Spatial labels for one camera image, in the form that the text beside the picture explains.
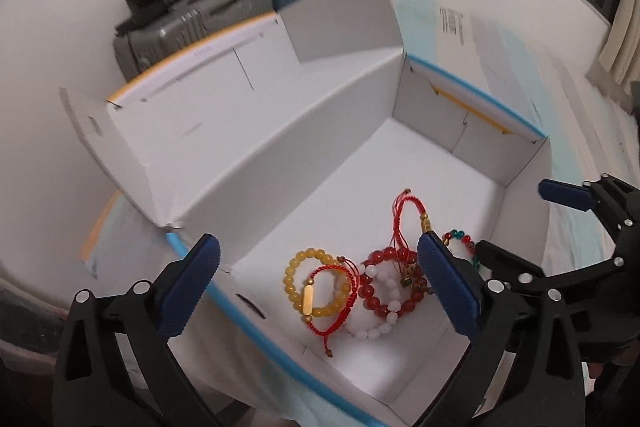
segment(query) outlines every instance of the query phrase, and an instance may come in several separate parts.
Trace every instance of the open cardboard box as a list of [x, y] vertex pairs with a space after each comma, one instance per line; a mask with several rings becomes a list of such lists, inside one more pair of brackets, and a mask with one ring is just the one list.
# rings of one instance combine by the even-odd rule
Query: open cardboard box
[[[407, 58], [390, 0], [301, 0], [190, 46], [106, 103], [62, 98], [81, 140], [149, 220], [187, 247], [206, 232], [220, 240], [210, 295], [225, 312], [368, 425], [413, 424], [468, 340], [429, 296], [379, 340], [338, 331], [329, 359], [283, 291], [296, 252], [364, 261], [388, 245], [391, 203], [411, 187], [438, 233], [464, 229], [542, 260], [549, 207], [536, 188], [550, 174], [548, 140]], [[416, 245], [417, 216], [404, 223]], [[317, 265], [303, 263], [296, 284]], [[332, 277], [317, 286], [328, 299]], [[358, 301], [351, 320], [379, 319]]]

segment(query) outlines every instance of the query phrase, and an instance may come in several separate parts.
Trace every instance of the silver pin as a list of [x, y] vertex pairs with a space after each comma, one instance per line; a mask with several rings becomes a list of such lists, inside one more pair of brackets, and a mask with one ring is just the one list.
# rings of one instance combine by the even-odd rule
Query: silver pin
[[559, 302], [562, 300], [562, 294], [555, 288], [551, 288], [547, 293], [552, 301]]
[[138, 281], [133, 285], [133, 293], [136, 295], [144, 295], [149, 291], [149, 288], [151, 288], [151, 285], [148, 281]]
[[532, 280], [533, 276], [530, 273], [521, 273], [518, 275], [518, 281], [522, 284], [529, 284]]
[[501, 293], [504, 291], [504, 284], [497, 279], [491, 279], [486, 286], [494, 293]]
[[76, 301], [80, 303], [87, 302], [90, 296], [91, 293], [88, 290], [81, 290], [76, 294]]

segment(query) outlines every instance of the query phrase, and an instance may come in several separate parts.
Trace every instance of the gray suitcase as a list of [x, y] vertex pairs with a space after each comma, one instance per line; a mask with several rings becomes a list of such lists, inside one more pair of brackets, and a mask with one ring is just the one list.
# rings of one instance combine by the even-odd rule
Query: gray suitcase
[[129, 82], [190, 44], [271, 10], [272, 0], [181, 0], [149, 26], [116, 36], [116, 60]]

